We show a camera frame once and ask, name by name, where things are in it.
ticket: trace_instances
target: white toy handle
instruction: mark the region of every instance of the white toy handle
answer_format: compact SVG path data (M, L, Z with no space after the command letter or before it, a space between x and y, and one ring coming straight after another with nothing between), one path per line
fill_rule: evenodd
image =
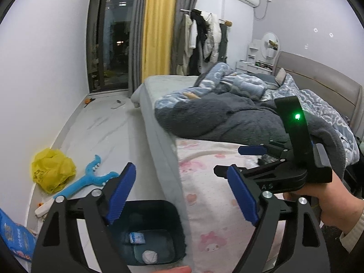
M51 198L47 202L45 202L45 204L38 207L35 210L35 215L37 216L37 218L41 218L42 216L44 216L50 210L53 202L54 202L54 199Z

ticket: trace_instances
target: clothes rack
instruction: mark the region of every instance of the clothes rack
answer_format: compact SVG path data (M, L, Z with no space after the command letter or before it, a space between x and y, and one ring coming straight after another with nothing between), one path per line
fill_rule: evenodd
M187 10L187 9L180 9L180 11L185 11L185 12L191 12L191 10ZM223 21L223 22L225 22L225 24L227 25L227 26L232 26L233 25L233 23L231 22L231 21L228 21L228 20L221 20L221 19L219 19L220 21Z

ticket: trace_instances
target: yellow plastic bag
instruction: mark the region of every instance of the yellow plastic bag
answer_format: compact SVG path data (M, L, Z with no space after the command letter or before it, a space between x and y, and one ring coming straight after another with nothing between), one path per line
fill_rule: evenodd
M38 183L48 194L52 194L62 190L74 179L76 166L60 150L47 148L35 155L31 171L33 182Z

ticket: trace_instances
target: yellow curtain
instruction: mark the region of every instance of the yellow curtain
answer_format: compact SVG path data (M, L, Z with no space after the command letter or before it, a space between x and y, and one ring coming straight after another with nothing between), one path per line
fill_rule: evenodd
M176 0L146 0L142 81L152 75L170 73L171 46Z

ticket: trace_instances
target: blue package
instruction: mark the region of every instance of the blue package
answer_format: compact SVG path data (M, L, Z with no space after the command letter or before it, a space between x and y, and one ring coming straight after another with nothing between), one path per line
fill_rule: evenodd
M131 244L145 244L144 234L139 232L131 232L129 234Z
M0 236L15 256L32 261L36 237L24 226L14 223L1 209Z

